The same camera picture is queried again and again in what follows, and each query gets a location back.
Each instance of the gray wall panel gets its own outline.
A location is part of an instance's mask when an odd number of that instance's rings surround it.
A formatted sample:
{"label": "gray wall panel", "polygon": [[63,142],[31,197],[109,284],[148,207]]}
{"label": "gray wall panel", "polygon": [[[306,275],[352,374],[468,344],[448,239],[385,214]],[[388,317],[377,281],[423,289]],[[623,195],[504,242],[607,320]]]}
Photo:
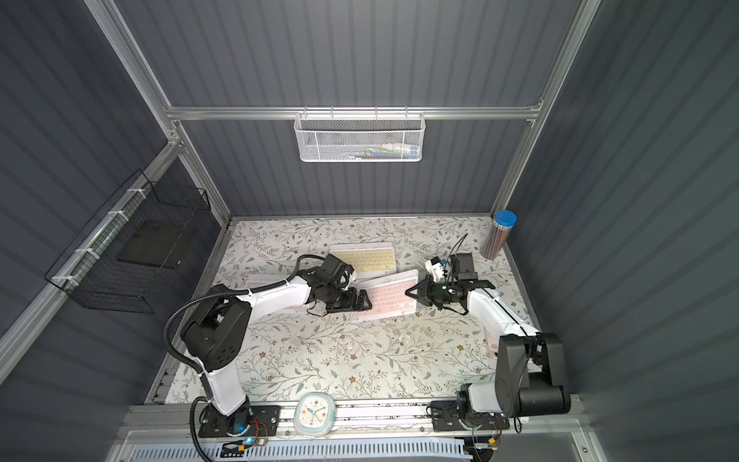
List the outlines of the gray wall panel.
{"label": "gray wall panel", "polygon": [[118,2],[177,106],[537,102],[577,0]]}
{"label": "gray wall panel", "polygon": [[[0,1],[0,68],[3,334],[166,139],[82,1]],[[191,184],[179,162],[161,181]],[[200,278],[219,233],[210,215],[204,226],[156,314],[62,306],[0,384],[0,459],[104,459],[165,354],[164,321]]]}
{"label": "gray wall panel", "polygon": [[[191,185],[180,162],[161,183]],[[154,314],[62,306],[0,385],[3,461],[101,461],[131,404],[143,401],[166,354],[164,322],[194,290],[220,231],[208,222]],[[38,435],[46,443],[38,445]]]}
{"label": "gray wall panel", "polygon": [[166,141],[91,20],[76,1],[0,1],[0,334]]}
{"label": "gray wall panel", "polygon": [[489,211],[523,120],[429,121],[423,159],[308,163],[291,122],[184,123],[235,216]]}
{"label": "gray wall panel", "polygon": [[534,309],[612,461],[734,455],[737,17],[605,1],[509,206]]}

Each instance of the pencil holder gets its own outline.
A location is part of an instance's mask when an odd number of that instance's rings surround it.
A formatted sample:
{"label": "pencil holder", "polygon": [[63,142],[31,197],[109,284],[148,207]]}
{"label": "pencil holder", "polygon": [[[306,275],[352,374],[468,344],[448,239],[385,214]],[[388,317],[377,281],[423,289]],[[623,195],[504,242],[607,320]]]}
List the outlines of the pencil holder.
{"label": "pencil holder", "polygon": [[493,260],[498,256],[500,249],[503,248],[505,238],[516,224],[516,214],[509,210],[501,210],[495,214],[493,226],[490,228],[487,239],[480,249],[480,254],[488,260]]}

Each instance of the red wire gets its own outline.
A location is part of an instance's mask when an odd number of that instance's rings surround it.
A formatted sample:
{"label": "red wire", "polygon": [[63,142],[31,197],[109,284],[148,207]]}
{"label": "red wire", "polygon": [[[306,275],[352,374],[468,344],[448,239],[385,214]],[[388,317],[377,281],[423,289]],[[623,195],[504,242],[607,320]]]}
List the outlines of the red wire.
{"label": "red wire", "polygon": [[490,422],[491,424],[493,424],[493,427],[495,428],[495,433],[496,433],[495,439],[500,438],[500,436],[503,434],[503,432],[501,432],[500,430],[498,430],[498,426],[495,424],[495,422],[493,422],[490,419],[488,419],[488,422]]}
{"label": "red wire", "polygon": [[265,425],[264,422],[257,422],[257,425],[256,425],[256,428],[257,429],[259,428],[259,424],[262,424],[262,426],[265,428],[265,438],[266,438],[265,439],[265,444],[267,444],[267,442],[270,440],[270,436],[268,435],[268,431],[267,431],[267,425]]}

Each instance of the robotic arm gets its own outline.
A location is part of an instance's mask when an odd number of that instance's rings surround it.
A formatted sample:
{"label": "robotic arm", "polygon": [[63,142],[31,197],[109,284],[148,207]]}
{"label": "robotic arm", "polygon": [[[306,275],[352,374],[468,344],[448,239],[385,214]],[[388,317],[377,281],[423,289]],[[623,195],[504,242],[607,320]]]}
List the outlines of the robotic arm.
{"label": "robotic arm", "polygon": [[327,313],[372,308],[366,291],[348,287],[355,279],[351,265],[329,254],[320,267],[299,270],[305,257],[323,259],[301,256],[288,278],[251,291],[229,291],[224,285],[212,287],[208,292],[212,296],[206,295],[183,325],[180,337],[194,357],[194,369],[209,406],[225,418],[222,420],[227,422],[229,435],[245,431],[251,420],[249,400],[241,388],[234,361],[249,321],[281,308],[317,301],[326,304]]}
{"label": "robotic arm", "polygon": [[[454,254],[449,261],[451,278],[442,280],[446,263],[438,257],[431,259],[426,263],[429,275],[406,295],[444,310],[456,311],[447,305],[459,302],[463,309],[459,314],[471,313],[499,339],[495,380],[462,386],[457,394],[460,420],[474,421],[476,414],[484,412],[508,418],[569,412],[570,393],[559,338],[523,321],[501,300],[492,283],[478,279],[472,254]],[[528,372],[529,360],[541,366],[541,372]]]}

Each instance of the floral tablecloth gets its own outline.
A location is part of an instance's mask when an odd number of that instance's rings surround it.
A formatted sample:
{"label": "floral tablecloth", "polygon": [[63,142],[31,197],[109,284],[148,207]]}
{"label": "floral tablecloth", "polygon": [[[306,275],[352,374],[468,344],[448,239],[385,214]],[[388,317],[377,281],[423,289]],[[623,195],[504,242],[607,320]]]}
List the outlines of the floral tablecloth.
{"label": "floral tablecloth", "polygon": [[[460,252],[473,253],[479,277],[491,280],[528,321],[503,253],[494,261],[480,256],[490,226],[487,217],[242,221],[215,284],[236,289],[247,274],[288,274],[298,255],[325,254],[331,244],[350,242],[392,241],[398,271],[418,268],[424,274],[426,260],[445,257],[469,233]],[[460,384],[489,379],[494,372],[483,327],[472,315],[418,305],[413,315],[348,319],[272,314],[251,323],[236,358],[249,399],[294,401],[311,391],[335,399],[453,396]],[[187,403],[202,394],[200,381],[181,364],[166,402]]]}

